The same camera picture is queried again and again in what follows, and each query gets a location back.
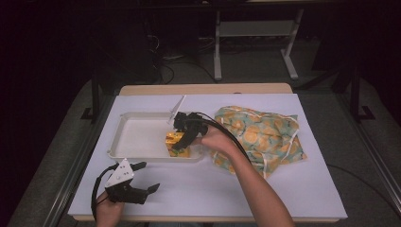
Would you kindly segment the aluminium rail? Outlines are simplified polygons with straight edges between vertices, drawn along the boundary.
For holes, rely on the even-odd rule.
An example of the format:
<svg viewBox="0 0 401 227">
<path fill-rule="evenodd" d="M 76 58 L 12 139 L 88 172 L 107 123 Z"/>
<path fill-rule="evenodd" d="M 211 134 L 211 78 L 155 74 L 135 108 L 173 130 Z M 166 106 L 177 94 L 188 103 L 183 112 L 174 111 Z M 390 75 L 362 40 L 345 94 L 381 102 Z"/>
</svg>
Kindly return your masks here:
<svg viewBox="0 0 401 227">
<path fill-rule="evenodd" d="M 353 112 L 351 111 L 351 103 L 347 100 L 345 95 L 336 95 L 336 99 L 340 103 L 342 110 L 347 115 L 348 121 L 357 132 L 364 147 L 367 149 L 367 152 L 374 163 L 375 170 L 392 199 L 395 211 L 401 214 L 401 186 L 396 182 L 394 176 L 391 174 L 389 168 L 380 155 L 379 150 L 375 147 L 372 139 L 368 136 L 368 132 L 361 124 L 364 120 L 375 120 L 374 115 L 367 106 L 361 107 L 362 113 L 360 113 L 359 108 L 357 108 L 357 115 L 353 115 Z"/>
<path fill-rule="evenodd" d="M 69 209 L 114 100 L 103 96 L 95 118 L 85 116 L 94 106 L 90 97 L 74 100 L 44 157 L 44 181 L 51 199 L 42 227 L 58 227 Z"/>
</svg>

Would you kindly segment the person's left hand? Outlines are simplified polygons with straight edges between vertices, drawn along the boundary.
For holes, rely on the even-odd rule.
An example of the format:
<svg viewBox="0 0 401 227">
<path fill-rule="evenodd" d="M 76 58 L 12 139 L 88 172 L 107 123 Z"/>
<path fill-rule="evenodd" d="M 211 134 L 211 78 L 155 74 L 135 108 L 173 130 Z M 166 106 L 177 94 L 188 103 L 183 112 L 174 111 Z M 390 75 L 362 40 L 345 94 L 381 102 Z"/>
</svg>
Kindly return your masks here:
<svg viewBox="0 0 401 227">
<path fill-rule="evenodd" d="M 106 191 L 96 199 L 96 227 L 115 227 L 125 208 L 124 202 L 112 202 Z"/>
</svg>

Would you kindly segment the orange snack packet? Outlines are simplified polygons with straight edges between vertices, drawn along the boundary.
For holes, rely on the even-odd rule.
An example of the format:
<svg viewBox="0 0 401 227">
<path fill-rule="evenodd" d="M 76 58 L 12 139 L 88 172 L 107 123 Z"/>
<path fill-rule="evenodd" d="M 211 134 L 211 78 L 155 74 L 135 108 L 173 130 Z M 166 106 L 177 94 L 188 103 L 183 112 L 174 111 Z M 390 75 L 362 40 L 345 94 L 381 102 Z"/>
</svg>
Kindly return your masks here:
<svg viewBox="0 0 401 227">
<path fill-rule="evenodd" d="M 177 144 L 183 137 L 182 132 L 170 131 L 166 134 L 166 147 L 171 157 L 190 157 L 190 148 L 175 149 L 173 146 Z"/>
</svg>

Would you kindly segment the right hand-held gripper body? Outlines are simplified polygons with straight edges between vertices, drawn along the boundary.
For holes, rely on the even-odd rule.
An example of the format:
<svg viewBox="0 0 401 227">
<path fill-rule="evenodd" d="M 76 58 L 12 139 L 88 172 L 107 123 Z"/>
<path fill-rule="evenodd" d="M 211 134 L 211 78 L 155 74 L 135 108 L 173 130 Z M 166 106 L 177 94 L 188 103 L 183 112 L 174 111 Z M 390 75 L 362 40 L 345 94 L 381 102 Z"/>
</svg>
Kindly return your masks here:
<svg viewBox="0 0 401 227">
<path fill-rule="evenodd" d="M 205 135 L 207 133 L 207 126 L 199 113 L 183 113 L 180 111 L 185 98 L 186 95 L 182 95 L 175 104 L 170 111 L 167 123 L 171 124 L 177 132 L 181 132 L 183 139 L 195 139 L 199 134 Z"/>
</svg>

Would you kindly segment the white metal frame stand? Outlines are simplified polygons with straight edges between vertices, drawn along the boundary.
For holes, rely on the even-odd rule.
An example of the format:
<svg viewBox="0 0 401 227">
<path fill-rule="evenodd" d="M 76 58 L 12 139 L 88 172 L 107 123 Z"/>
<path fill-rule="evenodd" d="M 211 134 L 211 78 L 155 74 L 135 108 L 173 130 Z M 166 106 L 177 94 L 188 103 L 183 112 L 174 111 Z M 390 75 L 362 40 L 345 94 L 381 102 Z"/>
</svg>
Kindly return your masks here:
<svg viewBox="0 0 401 227">
<path fill-rule="evenodd" d="M 288 37 L 286 48 L 281 49 L 282 59 L 291 79 L 299 78 L 290 54 L 300 27 L 303 9 L 298 9 L 293 20 L 224 22 L 217 12 L 215 26 L 214 79 L 222 80 L 220 39 L 228 37 Z"/>
</svg>

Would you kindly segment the person's right hand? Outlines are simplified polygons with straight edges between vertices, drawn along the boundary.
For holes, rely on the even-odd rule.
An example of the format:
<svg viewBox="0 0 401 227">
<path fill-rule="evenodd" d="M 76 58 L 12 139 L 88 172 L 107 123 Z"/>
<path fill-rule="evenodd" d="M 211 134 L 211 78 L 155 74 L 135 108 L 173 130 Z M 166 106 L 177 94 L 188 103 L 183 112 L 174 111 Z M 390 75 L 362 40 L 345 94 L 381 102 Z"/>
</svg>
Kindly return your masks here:
<svg viewBox="0 0 401 227">
<path fill-rule="evenodd" d="M 241 155 L 241 152 L 236 144 L 222 131 L 212 126 L 208 127 L 208 131 L 204 136 L 197 137 L 193 144 L 203 145 L 211 150 L 221 152 L 229 159 Z"/>
</svg>

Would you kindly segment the orange green patterned cloth bag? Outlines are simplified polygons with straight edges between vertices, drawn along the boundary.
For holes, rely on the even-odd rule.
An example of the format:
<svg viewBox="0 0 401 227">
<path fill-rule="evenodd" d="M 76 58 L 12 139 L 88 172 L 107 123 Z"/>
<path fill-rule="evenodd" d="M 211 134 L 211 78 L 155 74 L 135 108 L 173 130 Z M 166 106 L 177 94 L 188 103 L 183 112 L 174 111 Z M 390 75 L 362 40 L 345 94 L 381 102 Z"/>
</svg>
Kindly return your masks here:
<svg viewBox="0 0 401 227">
<path fill-rule="evenodd" d="M 215 120 L 246 151 L 255 170 L 267 179 L 280 165 L 307 158 L 298 138 L 298 116 L 263 113 L 238 106 L 220 108 Z"/>
</svg>

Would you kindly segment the white table mat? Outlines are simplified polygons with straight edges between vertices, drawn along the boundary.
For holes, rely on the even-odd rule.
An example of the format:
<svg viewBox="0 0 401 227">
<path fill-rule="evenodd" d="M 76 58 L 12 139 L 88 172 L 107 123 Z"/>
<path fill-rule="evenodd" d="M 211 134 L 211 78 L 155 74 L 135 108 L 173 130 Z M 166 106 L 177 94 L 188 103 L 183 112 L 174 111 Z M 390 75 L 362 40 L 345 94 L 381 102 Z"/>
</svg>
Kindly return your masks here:
<svg viewBox="0 0 401 227">
<path fill-rule="evenodd" d="M 224 106 L 241 106 L 260 112 L 295 114 L 298 138 L 306 153 L 303 161 L 279 166 L 268 183 L 297 221 L 336 222 L 346 218 L 340 195 L 294 94 L 118 96 L 91 160 L 69 208 L 77 220 L 92 219 L 91 194 L 96 177 L 116 158 L 145 161 L 132 186 L 158 190 L 145 204 L 129 204 L 126 220 L 251 222 L 253 215 L 236 177 L 213 165 L 207 150 L 200 157 L 182 161 L 169 158 L 165 136 L 171 131 L 172 110 L 214 115 Z"/>
</svg>

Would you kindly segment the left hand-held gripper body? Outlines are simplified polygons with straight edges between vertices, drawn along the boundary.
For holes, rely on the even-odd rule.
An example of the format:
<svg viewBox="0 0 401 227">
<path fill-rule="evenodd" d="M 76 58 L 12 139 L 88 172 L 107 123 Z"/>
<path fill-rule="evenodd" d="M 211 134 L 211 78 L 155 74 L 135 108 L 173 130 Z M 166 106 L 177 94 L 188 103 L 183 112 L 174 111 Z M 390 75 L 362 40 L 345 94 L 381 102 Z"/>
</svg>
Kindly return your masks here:
<svg viewBox="0 0 401 227">
<path fill-rule="evenodd" d="M 105 184 L 105 190 L 110 201 L 136 204 L 145 203 L 148 191 L 131 186 L 134 172 L 131 169 L 131 163 L 127 159 L 123 159 L 117 165 L 114 173 Z"/>
</svg>

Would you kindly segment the wooden table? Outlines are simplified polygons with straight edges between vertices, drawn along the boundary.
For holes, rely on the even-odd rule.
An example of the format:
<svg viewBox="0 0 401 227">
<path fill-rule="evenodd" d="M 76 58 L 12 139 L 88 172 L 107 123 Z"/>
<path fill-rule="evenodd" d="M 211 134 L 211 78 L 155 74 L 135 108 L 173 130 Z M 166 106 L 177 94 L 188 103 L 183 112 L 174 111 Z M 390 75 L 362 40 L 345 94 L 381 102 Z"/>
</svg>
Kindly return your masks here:
<svg viewBox="0 0 401 227">
<path fill-rule="evenodd" d="M 115 99 L 91 160 L 69 208 L 69 215 L 90 221 L 96 177 L 114 161 L 108 156 L 120 115 L 128 112 L 170 113 L 182 95 L 180 111 L 214 114 L 226 105 L 263 112 L 296 114 L 306 160 L 279 166 L 268 178 L 297 222 L 336 222 L 346 218 L 340 195 L 309 127 L 299 98 L 285 83 L 185 84 L 126 86 Z M 129 221 L 251 222 L 253 215 L 236 177 L 214 166 L 208 155 L 197 162 L 149 162 L 133 185 L 159 184 L 145 204 L 129 204 Z"/>
</svg>

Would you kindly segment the white plastic tray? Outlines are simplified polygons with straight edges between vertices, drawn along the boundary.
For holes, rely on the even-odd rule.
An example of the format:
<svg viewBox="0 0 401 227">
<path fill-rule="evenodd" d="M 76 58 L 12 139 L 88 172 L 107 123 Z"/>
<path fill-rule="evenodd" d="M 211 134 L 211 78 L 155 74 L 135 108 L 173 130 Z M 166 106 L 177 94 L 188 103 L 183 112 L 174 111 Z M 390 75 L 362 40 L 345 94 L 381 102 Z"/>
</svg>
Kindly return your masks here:
<svg viewBox="0 0 401 227">
<path fill-rule="evenodd" d="M 188 157 L 171 157 L 166 147 L 166 134 L 173 131 L 168 122 L 170 113 L 128 112 L 120 121 L 112 144 L 107 151 L 110 158 L 120 162 L 197 162 L 203 158 L 201 146 L 191 146 Z"/>
</svg>

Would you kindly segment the black metal stand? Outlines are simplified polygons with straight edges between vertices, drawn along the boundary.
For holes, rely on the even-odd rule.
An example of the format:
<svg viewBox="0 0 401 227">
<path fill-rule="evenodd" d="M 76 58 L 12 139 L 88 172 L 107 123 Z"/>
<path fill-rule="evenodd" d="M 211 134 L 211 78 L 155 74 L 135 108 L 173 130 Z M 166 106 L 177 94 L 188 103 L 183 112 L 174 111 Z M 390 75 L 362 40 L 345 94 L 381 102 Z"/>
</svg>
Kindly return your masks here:
<svg viewBox="0 0 401 227">
<path fill-rule="evenodd" d="M 91 95 L 92 95 L 92 107 L 86 108 L 81 115 L 81 119 L 90 120 L 94 124 L 98 118 L 100 111 L 100 99 L 99 99 L 99 83 L 97 73 L 94 72 L 91 78 Z"/>
<path fill-rule="evenodd" d="M 375 120 L 375 116 L 368 106 L 359 105 L 360 76 L 357 67 L 354 66 L 351 77 L 350 114 L 360 123 L 362 120 Z"/>
</svg>

